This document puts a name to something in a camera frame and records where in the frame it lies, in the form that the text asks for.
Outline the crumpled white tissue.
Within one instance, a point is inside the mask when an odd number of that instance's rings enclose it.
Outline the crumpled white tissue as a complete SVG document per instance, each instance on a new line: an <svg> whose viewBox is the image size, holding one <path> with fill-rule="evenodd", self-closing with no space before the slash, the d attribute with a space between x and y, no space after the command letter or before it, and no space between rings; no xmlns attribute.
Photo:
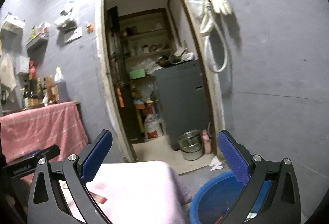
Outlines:
<svg viewBox="0 0 329 224"><path fill-rule="evenodd" d="M221 170L223 169L222 162L219 161L218 157L214 157L209 164L210 171Z"/></svg>

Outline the red cigarette box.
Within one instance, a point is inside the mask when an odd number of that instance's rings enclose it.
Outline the red cigarette box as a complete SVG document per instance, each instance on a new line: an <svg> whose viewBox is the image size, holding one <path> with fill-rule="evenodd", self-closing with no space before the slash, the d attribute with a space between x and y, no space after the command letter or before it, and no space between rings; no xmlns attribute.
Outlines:
<svg viewBox="0 0 329 224"><path fill-rule="evenodd" d="M96 193L90 192L92 198L99 204L104 204L107 201L106 197L100 196Z"/></svg>

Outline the pink plaid cloth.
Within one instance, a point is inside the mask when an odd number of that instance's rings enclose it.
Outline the pink plaid cloth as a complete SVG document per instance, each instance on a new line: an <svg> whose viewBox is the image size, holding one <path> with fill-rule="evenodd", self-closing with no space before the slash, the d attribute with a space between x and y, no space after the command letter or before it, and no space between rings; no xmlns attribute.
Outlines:
<svg viewBox="0 0 329 224"><path fill-rule="evenodd" d="M1 117L1 166L52 145L60 149L54 162L78 154L88 144L74 102L24 110Z"/></svg>

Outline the pink bottle on floor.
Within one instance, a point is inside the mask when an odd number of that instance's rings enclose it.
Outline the pink bottle on floor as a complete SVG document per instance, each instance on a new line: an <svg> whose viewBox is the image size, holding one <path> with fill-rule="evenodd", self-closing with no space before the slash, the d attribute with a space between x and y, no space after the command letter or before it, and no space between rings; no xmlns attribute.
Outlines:
<svg viewBox="0 0 329 224"><path fill-rule="evenodd" d="M205 129L202 131L202 141L204 144L204 153L210 154L212 152L212 147L211 147L209 134Z"/></svg>

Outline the blue plastic basin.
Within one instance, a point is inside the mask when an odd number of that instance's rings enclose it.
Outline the blue plastic basin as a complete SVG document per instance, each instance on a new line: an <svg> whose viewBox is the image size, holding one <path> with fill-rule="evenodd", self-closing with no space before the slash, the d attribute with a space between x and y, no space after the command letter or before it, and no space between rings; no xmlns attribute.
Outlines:
<svg viewBox="0 0 329 224"><path fill-rule="evenodd" d="M192 200L191 223L219 223L246 185L247 181L232 171L210 179Z"/></svg>

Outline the steel pot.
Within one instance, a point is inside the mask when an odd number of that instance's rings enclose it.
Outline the steel pot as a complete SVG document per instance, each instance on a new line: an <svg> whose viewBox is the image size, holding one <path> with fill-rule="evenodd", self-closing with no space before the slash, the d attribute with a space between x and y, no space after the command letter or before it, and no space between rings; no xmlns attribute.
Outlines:
<svg viewBox="0 0 329 224"><path fill-rule="evenodd" d="M203 143L200 130L191 130L178 138L182 156L187 161L195 161L203 155Z"/></svg>

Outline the pink floral tablecloth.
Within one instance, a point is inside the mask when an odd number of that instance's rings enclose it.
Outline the pink floral tablecloth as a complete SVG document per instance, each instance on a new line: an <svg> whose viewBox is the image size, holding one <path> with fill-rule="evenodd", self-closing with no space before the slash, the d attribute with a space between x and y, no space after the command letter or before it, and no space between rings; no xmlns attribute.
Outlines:
<svg viewBox="0 0 329 224"><path fill-rule="evenodd" d="M166 162L103 163L87 190L112 223L188 223L190 190Z"/></svg>

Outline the large vinegar jug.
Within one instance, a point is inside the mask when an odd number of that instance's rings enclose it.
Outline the large vinegar jug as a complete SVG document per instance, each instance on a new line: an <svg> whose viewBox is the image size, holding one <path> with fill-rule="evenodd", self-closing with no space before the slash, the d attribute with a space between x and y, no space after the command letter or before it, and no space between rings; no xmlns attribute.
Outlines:
<svg viewBox="0 0 329 224"><path fill-rule="evenodd" d="M66 81L60 67L56 68L53 91L58 103L70 101Z"/></svg>

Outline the white red sack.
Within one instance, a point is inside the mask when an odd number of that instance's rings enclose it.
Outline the white red sack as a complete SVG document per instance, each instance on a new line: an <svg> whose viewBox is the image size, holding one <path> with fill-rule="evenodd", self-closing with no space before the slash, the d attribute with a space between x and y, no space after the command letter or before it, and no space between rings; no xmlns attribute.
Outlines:
<svg viewBox="0 0 329 224"><path fill-rule="evenodd" d="M146 118L144 121L144 133L147 141L163 136L163 131L160 122L153 110L153 104L146 104Z"/></svg>

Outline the dark sauce bottle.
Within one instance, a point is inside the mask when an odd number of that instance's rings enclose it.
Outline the dark sauce bottle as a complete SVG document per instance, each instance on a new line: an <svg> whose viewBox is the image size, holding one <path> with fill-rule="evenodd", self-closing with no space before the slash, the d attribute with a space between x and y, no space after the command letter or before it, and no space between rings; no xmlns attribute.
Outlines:
<svg viewBox="0 0 329 224"><path fill-rule="evenodd" d="M33 61L29 61L29 70L28 70L28 83L29 83L29 97L28 105L34 106L38 105L38 94L37 94L37 78L36 78L36 68Z"/></svg>

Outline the green box on shelf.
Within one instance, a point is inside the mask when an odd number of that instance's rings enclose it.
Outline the green box on shelf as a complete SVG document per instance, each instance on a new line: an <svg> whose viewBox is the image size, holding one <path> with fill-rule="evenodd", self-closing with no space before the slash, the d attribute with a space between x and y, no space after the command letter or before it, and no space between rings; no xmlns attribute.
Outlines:
<svg viewBox="0 0 329 224"><path fill-rule="evenodd" d="M146 77L146 72L144 69L136 69L129 72L130 80L140 79Z"/></svg>

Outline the grey washing machine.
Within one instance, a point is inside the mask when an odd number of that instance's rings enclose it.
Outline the grey washing machine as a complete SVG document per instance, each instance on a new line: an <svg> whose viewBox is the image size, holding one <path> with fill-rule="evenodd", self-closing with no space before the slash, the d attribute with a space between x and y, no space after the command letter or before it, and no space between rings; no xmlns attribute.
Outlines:
<svg viewBox="0 0 329 224"><path fill-rule="evenodd" d="M187 61L153 73L160 95L167 140L179 150L178 138L192 130L203 130L210 123L201 68L197 60Z"/></svg>

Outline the white rubber gloves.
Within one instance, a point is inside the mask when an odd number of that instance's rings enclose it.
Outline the white rubber gloves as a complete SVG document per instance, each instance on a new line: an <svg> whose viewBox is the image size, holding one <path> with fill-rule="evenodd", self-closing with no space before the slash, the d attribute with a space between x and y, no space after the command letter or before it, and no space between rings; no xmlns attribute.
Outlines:
<svg viewBox="0 0 329 224"><path fill-rule="evenodd" d="M202 10L204 14L209 10L216 14L232 14L232 8L227 0L204 0Z"/></svg>

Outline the wall shelf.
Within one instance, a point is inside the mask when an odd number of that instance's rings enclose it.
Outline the wall shelf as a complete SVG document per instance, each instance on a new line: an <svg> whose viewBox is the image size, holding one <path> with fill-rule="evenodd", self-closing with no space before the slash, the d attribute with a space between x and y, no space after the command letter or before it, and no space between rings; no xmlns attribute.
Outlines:
<svg viewBox="0 0 329 224"><path fill-rule="evenodd" d="M38 34L36 37L31 39L27 45L26 49L28 52L32 52L35 49L37 49L40 46L43 46L44 44L48 43L49 40L49 34L48 33L41 33Z"/></svg>

